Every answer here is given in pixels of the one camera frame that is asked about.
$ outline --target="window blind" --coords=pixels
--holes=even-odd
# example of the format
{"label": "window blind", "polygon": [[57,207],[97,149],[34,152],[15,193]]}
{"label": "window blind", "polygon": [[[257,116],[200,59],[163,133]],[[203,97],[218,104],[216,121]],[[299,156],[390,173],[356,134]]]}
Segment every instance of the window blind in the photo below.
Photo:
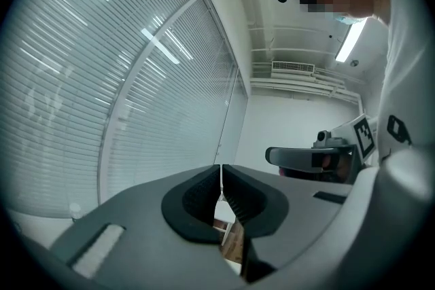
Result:
{"label": "window blind", "polygon": [[[109,196],[213,164],[237,66],[211,11],[196,1],[145,60],[118,120]],[[165,20],[156,16],[147,31]]]}
{"label": "window blind", "polygon": [[245,120],[247,95],[239,73],[234,83],[215,164],[234,164]]}

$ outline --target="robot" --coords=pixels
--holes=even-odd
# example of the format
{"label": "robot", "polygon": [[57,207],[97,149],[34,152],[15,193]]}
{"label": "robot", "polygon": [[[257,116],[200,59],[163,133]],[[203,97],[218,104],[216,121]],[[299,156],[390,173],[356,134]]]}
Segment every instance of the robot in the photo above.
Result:
{"label": "robot", "polygon": [[[380,168],[362,169],[374,148],[362,115],[319,132],[311,149],[266,151],[270,163],[308,175],[324,171],[319,156],[351,153],[346,183],[242,166],[196,168],[120,192],[78,219],[50,251],[24,243],[67,289],[365,287],[397,260],[434,201],[432,148],[405,149]],[[241,276],[225,262],[212,228],[221,171],[244,227]]]}

